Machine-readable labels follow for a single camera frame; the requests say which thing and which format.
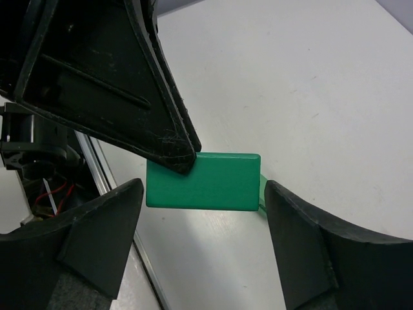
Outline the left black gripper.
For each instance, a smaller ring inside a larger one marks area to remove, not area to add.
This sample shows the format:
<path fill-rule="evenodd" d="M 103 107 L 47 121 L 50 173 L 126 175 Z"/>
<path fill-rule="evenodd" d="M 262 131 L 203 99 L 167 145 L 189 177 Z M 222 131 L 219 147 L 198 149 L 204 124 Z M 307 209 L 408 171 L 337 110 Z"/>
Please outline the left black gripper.
<path fill-rule="evenodd" d="M 180 174 L 201 142 L 156 1 L 1 1 L 1 95 Z"/>

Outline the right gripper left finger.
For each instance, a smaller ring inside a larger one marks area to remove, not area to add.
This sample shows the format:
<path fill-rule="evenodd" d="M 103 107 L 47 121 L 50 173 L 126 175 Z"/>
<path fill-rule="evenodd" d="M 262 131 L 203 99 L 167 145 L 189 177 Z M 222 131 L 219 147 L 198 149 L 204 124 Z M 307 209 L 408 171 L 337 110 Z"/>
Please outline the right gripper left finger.
<path fill-rule="evenodd" d="M 1 235 L 2 309 L 109 309 L 116 299 L 110 283 L 120 276 L 104 268 L 108 242 L 98 234 L 110 209 L 130 198 L 143 201 L 139 178 L 49 220 Z"/>

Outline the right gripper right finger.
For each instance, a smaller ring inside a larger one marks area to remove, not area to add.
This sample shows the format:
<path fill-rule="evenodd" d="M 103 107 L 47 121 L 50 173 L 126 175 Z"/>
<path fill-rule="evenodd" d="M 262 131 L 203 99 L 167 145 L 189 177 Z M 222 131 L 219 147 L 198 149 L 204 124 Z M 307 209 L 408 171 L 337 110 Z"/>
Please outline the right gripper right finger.
<path fill-rule="evenodd" d="M 276 181 L 265 206 L 287 309 L 411 309 L 412 241 L 362 228 Z"/>

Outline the green rectangular block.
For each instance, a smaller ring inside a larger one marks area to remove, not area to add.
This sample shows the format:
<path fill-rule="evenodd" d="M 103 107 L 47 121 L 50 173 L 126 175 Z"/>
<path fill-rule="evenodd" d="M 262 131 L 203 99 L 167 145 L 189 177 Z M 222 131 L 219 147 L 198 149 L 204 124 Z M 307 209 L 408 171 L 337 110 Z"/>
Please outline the green rectangular block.
<path fill-rule="evenodd" d="M 200 152 L 186 175 L 149 161 L 146 206 L 255 212 L 259 209 L 260 182 L 258 154 Z"/>

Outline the green castle notched block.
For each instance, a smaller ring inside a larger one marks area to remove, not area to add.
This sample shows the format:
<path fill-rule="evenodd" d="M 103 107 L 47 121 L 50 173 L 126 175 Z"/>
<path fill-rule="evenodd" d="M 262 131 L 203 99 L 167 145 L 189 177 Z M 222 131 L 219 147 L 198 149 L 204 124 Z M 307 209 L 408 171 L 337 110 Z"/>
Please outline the green castle notched block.
<path fill-rule="evenodd" d="M 258 213 L 263 217 L 267 217 L 267 208 L 265 205 L 265 185 L 267 179 L 261 174 L 260 175 L 260 186 L 259 186 L 259 209 Z"/>

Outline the aluminium rail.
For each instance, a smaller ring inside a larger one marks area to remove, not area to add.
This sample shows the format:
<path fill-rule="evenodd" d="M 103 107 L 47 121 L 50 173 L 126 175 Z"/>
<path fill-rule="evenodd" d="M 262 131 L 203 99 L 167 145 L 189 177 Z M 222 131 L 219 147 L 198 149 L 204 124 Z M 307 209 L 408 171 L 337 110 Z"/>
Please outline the aluminium rail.
<path fill-rule="evenodd" d="M 98 139 L 76 132 L 86 162 L 100 194 L 113 194 L 119 187 L 110 170 Z M 116 288 L 112 309 L 170 309 L 152 263 L 137 233 L 137 219 L 142 201 L 130 198 L 118 201 L 110 209 L 108 224 L 100 226 L 98 234 L 108 242 L 102 255 L 119 258 L 115 267 L 104 270 L 120 276 L 110 283 Z"/>

